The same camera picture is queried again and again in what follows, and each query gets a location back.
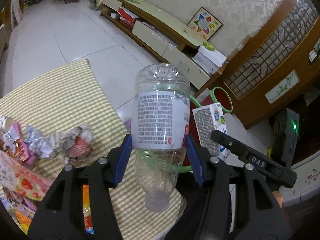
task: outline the person's hand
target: person's hand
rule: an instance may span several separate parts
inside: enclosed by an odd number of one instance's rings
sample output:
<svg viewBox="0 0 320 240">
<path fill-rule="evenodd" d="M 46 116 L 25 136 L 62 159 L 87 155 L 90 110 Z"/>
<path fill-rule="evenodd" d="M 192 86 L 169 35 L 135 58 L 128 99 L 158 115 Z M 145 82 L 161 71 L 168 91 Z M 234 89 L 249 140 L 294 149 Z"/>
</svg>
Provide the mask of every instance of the person's hand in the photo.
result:
<svg viewBox="0 0 320 240">
<path fill-rule="evenodd" d="M 279 193 L 279 191 L 274 191 L 274 192 L 273 192 L 273 195 L 275 196 L 275 198 L 276 198 L 279 206 L 282 207 L 282 204 L 283 204 L 283 197 L 282 197 L 282 195 Z"/>
</svg>

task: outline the patterned wallpaper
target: patterned wallpaper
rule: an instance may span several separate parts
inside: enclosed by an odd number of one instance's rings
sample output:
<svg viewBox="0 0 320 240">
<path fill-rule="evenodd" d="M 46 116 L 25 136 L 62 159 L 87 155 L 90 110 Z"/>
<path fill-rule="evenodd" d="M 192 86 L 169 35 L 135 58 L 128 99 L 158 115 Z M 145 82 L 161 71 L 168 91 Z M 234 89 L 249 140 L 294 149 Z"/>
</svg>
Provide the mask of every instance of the patterned wallpaper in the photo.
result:
<svg viewBox="0 0 320 240">
<path fill-rule="evenodd" d="M 146 0 L 185 24 L 203 6 L 223 23 L 209 42 L 228 56 L 248 34 L 256 33 L 282 0 Z"/>
</svg>

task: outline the bottle label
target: bottle label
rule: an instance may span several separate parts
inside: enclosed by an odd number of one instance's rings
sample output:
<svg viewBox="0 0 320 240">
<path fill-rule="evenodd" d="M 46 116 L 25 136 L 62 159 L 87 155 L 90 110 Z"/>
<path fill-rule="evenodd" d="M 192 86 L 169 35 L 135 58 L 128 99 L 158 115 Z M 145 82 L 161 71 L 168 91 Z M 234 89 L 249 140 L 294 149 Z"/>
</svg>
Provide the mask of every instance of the bottle label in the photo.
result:
<svg viewBox="0 0 320 240">
<path fill-rule="evenodd" d="M 133 101 L 132 146 L 180 149 L 189 132 L 190 98 L 169 91 L 138 93 Z"/>
</svg>

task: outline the lattice window panel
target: lattice window panel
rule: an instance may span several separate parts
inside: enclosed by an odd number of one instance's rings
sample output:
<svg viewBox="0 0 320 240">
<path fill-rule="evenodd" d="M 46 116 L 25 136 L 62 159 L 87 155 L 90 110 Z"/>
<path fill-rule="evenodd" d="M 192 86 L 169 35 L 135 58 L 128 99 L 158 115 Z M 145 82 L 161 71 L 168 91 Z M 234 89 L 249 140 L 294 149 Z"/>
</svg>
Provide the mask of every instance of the lattice window panel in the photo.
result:
<svg viewBox="0 0 320 240">
<path fill-rule="evenodd" d="M 241 98 L 276 69 L 298 46 L 319 14 L 311 0 L 297 0 L 290 13 L 261 47 L 225 84 Z"/>
</svg>

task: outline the black pants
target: black pants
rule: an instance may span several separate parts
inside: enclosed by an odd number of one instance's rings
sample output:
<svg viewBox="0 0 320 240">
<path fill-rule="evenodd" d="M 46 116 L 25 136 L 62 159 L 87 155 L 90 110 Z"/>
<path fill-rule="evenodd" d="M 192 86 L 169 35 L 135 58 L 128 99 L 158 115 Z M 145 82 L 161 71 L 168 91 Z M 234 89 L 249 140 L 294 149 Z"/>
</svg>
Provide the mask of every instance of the black pants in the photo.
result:
<svg viewBox="0 0 320 240">
<path fill-rule="evenodd" d="M 209 188 L 201 188 L 193 178 L 193 173 L 180 173 L 176 189 L 187 200 L 183 215 L 168 232 L 164 240 L 194 240 L 204 211 Z M 229 194 L 228 232 L 232 221 L 231 196 Z"/>
</svg>

